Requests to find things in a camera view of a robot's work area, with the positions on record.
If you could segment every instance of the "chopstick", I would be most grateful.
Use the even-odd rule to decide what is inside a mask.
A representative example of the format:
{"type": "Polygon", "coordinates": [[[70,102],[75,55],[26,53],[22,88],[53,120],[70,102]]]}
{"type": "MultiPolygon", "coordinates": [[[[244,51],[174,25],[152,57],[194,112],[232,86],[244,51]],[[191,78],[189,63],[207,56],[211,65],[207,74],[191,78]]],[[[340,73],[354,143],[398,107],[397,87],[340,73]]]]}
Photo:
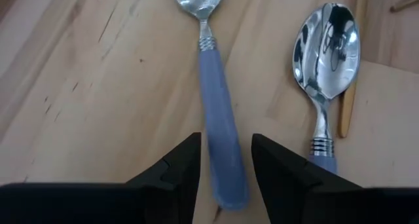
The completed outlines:
{"type": "Polygon", "coordinates": [[[419,0],[400,0],[390,8],[390,12],[399,12],[418,3],[419,0]]]}
{"type": "MultiPolygon", "coordinates": [[[[357,0],[355,19],[359,27],[360,36],[363,36],[363,25],[365,19],[365,12],[367,11],[368,0],[357,0]]],[[[349,126],[352,116],[352,107],[354,106],[356,90],[356,80],[349,86],[342,97],[342,105],[340,108],[340,120],[338,126],[338,135],[341,138],[348,136],[349,126]]]]}

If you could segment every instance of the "metal spoon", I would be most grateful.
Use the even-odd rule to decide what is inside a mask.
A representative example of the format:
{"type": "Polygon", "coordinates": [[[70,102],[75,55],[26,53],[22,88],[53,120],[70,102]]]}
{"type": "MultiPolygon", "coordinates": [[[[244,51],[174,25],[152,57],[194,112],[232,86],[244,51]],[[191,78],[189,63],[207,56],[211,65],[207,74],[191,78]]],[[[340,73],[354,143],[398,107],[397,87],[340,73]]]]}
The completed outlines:
{"type": "Polygon", "coordinates": [[[360,61],[359,31],[350,10],[327,3],[304,22],[294,47],[293,73],[317,109],[309,161],[337,172],[327,120],[330,101],[354,80],[360,61]]]}
{"type": "Polygon", "coordinates": [[[200,21],[200,86],[205,110],[213,194],[221,208],[246,206],[247,182],[230,94],[208,18],[221,0],[177,0],[200,21]]]}

